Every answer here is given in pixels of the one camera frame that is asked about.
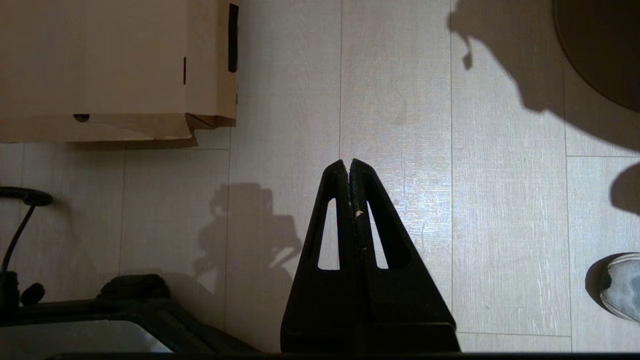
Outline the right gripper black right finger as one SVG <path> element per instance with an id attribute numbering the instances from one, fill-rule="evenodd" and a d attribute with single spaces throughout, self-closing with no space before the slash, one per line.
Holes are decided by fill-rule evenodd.
<path id="1" fill-rule="evenodd" d="M 374 168 L 352 160 L 349 190 L 364 347 L 457 353 L 454 317 Z"/>

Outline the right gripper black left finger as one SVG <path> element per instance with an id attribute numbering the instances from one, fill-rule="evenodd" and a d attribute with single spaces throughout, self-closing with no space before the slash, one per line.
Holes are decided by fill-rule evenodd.
<path id="1" fill-rule="evenodd" d="M 322 173 L 301 256 L 281 322 L 284 353 L 368 352 L 367 219 L 343 160 Z M 336 207 L 338 269 L 319 267 L 330 201 Z"/>

